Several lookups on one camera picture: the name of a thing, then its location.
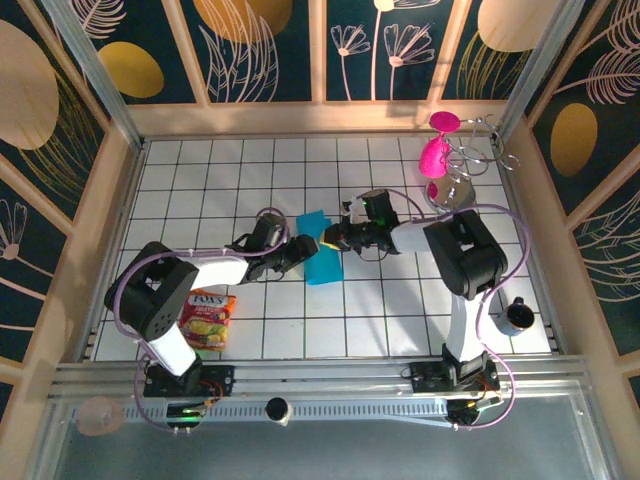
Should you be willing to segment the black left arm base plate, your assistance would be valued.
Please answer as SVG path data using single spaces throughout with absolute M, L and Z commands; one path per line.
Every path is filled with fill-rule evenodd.
M 230 365 L 196 365 L 174 376 L 159 365 L 147 367 L 143 396 L 146 398 L 196 398 L 230 396 L 235 368 Z

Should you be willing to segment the grey table side rail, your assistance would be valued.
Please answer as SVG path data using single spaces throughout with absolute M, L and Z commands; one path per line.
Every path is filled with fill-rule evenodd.
M 521 296 L 536 315 L 534 326 L 512 341 L 522 353 L 550 350 L 565 354 L 568 347 L 558 311 L 562 296 L 555 291 L 559 280 L 555 254 L 562 250 L 557 202 L 538 148 L 529 137 L 511 137 L 506 152 L 518 161 L 511 170 L 502 167 L 500 175 L 509 206 L 528 227 L 530 253 L 526 265 L 504 287 L 501 298 L 511 301 Z
M 138 148 L 107 146 L 79 208 L 77 227 L 83 241 L 79 272 L 87 280 L 87 292 L 81 297 L 82 316 L 69 351 L 74 363 L 91 357 L 90 340 L 102 322 L 104 298 L 118 277 L 122 244 L 148 151 L 147 139 Z

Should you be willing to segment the pink wine glass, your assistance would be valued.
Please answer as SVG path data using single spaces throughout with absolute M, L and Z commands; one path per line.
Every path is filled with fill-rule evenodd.
M 451 146 L 446 135 L 456 132 L 460 119 L 448 111 L 438 111 L 431 115 L 429 126 L 438 132 L 423 148 L 419 159 L 419 170 L 427 178 L 441 178 L 447 172 L 447 155 Z

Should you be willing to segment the translucent round disc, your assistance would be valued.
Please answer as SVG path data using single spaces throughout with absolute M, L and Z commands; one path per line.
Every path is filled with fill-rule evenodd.
M 114 433 L 125 422 L 123 407 L 117 401 L 98 396 L 84 402 L 76 417 L 78 431 L 85 436 Z

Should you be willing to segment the aluminium frame post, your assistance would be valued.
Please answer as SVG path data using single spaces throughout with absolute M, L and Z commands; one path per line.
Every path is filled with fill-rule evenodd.
M 38 0 L 81 72 L 135 153 L 142 137 L 93 43 L 108 40 L 125 19 L 124 0 Z
M 528 57 L 500 117 L 497 135 L 503 145 L 507 144 L 535 90 L 544 79 L 571 29 L 576 24 L 584 3 L 585 0 L 559 0 L 558 6 L 552 12 L 550 20 L 542 31 L 538 44 Z

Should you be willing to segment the blue cloth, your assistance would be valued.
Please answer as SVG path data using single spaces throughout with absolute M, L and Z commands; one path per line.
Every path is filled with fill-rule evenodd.
M 323 210 L 300 215 L 296 218 L 297 233 L 306 234 L 317 241 L 318 252 L 304 262 L 305 281 L 310 286 L 317 286 L 344 279 L 337 250 L 323 245 L 320 240 L 331 220 L 325 216 Z

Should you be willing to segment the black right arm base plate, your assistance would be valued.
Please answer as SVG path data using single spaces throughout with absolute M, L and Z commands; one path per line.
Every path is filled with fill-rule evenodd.
M 412 362 L 409 380 L 414 393 L 485 393 L 498 391 L 500 380 L 496 365 L 489 360 L 480 370 L 460 377 L 454 366 L 444 360 Z

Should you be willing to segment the dark mug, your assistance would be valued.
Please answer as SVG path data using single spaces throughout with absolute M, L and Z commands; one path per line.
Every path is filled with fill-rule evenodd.
M 509 337 L 522 334 L 531 328 L 534 322 L 534 312 L 520 296 L 515 297 L 495 320 L 497 329 Z

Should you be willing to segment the red fruit candy bag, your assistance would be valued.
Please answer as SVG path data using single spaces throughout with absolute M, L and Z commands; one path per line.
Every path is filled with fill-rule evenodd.
M 192 290 L 183 305 L 178 327 L 194 349 L 224 351 L 235 306 L 234 295 Z

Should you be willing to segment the aluminium mounting rail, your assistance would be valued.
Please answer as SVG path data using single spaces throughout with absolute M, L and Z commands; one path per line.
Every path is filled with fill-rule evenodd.
M 554 396 L 591 389 L 584 359 L 576 355 L 507 355 L 514 381 L 498 368 L 503 394 Z M 258 400 L 387 399 L 409 397 L 412 388 L 405 358 L 233 361 L 231 397 Z M 48 398 L 88 399 L 133 396 L 137 363 L 85 362 L 57 367 Z

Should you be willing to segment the black round knob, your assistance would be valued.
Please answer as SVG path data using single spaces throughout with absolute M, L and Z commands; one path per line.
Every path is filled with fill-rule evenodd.
M 284 398 L 273 397 L 265 406 L 265 414 L 271 422 L 286 427 L 293 415 L 293 407 Z

